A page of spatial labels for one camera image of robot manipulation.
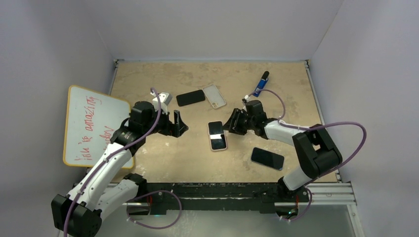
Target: smartphone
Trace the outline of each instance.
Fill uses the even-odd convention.
[[[192,92],[188,92],[185,94],[181,94],[176,96],[177,105],[178,106],[185,106],[194,103],[198,103],[205,100],[205,95],[203,90],[196,90]]]
[[[208,135],[211,150],[221,151],[227,149],[227,140],[225,139],[221,121],[208,123]]]
[[[276,170],[282,170],[282,167],[284,166],[284,157],[282,155],[265,151],[257,147],[253,148],[251,161],[266,165]]]

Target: whiteboard frame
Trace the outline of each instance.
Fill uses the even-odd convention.
[[[84,89],[84,90],[88,90],[88,91],[91,91],[91,92],[94,92],[94,93],[97,93],[97,94],[101,94],[101,95],[105,95],[105,96],[108,96],[108,97],[111,97],[111,98],[114,98],[114,99],[117,99],[117,100],[122,100],[122,101],[125,101],[125,102],[127,102],[128,104],[129,104],[129,112],[131,113],[131,104],[129,103],[129,101],[128,100],[125,100],[125,99],[121,99],[121,98],[117,98],[117,97],[114,97],[114,96],[111,96],[111,95],[108,95],[108,94],[105,94],[105,93],[102,93],[102,92],[99,92],[99,91],[95,91],[95,90],[91,90],[91,89],[88,89],[88,88],[85,88],[85,87],[82,87],[82,86],[79,86],[79,85],[71,85],[69,88],[68,88],[68,96],[67,96],[67,114],[66,114],[66,126],[65,126],[65,134],[64,134],[64,149],[63,149],[63,162],[67,165],[67,166],[75,166],[75,167],[93,167],[94,165],[81,165],[81,164],[70,164],[70,163],[68,163],[67,161],[66,161],[66,149],[67,149],[67,131],[68,131],[68,118],[69,118],[69,111],[70,111],[70,93],[71,93],[71,88],[73,88],[73,87],[78,87],[78,88],[80,88],[80,89]],[[131,167],[122,167],[122,169],[132,169],[133,167],[134,167],[134,165],[135,165],[135,159],[134,159],[134,157],[135,156],[133,156],[133,160],[132,160],[132,166]]]

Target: work surface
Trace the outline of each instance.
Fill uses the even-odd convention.
[[[278,141],[265,140],[248,132],[245,136],[226,131],[228,149],[210,149],[208,122],[227,122],[234,108],[243,108],[242,98],[251,93],[263,72],[269,71],[266,89],[277,92],[286,104],[284,120],[299,125],[320,123],[310,82],[301,63],[120,63],[112,88],[112,96],[126,99],[131,106],[137,101],[150,101],[150,87],[173,96],[169,104],[179,110],[189,126],[181,137],[153,134],[147,137],[135,155],[134,168],[121,170],[114,181],[134,172],[148,182],[276,182],[295,169],[298,159],[294,147]],[[215,84],[227,102],[213,109],[208,100],[178,107],[176,95]],[[269,92],[258,97],[269,118],[282,114],[280,101]],[[284,168],[277,171],[250,160],[254,147],[285,157]],[[321,179],[336,182],[335,174]]]

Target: red handwriting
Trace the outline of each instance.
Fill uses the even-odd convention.
[[[80,157],[76,157],[76,159],[74,159],[74,160],[93,160],[92,158],[80,158]]]
[[[81,144],[82,142],[90,142],[90,141],[91,141],[91,139],[92,139],[92,137],[87,137],[87,136],[84,136],[84,137],[82,137],[82,141],[81,141],[81,142],[79,142],[79,144]]]
[[[88,148],[83,148],[83,150],[81,150],[80,151],[80,153],[82,154],[82,156],[84,157],[84,158],[90,158],[91,157],[91,154],[90,154],[90,151],[89,151],[89,147]]]
[[[84,107],[84,111],[86,112],[84,118],[84,124],[86,125],[86,127],[84,127],[86,129],[86,131],[93,131],[93,126],[94,126],[94,122],[93,122],[93,116],[94,116],[94,109],[96,106],[97,102],[100,102],[100,104],[102,104],[102,101],[94,98],[94,97],[87,97],[86,96],[86,102],[87,102],[87,106]]]
[[[99,136],[102,138],[105,138],[105,142],[106,142],[106,146],[104,148],[104,150],[106,150],[106,147],[109,145],[109,143],[111,143],[111,137],[112,137],[112,133],[115,131],[115,129],[112,129],[108,126],[105,126],[105,130],[103,131],[103,134],[100,134]]]

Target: whiteboard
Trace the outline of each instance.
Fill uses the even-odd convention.
[[[102,157],[115,130],[129,117],[128,101],[80,86],[68,90],[63,161],[92,167]],[[131,158],[123,168],[132,168]]]

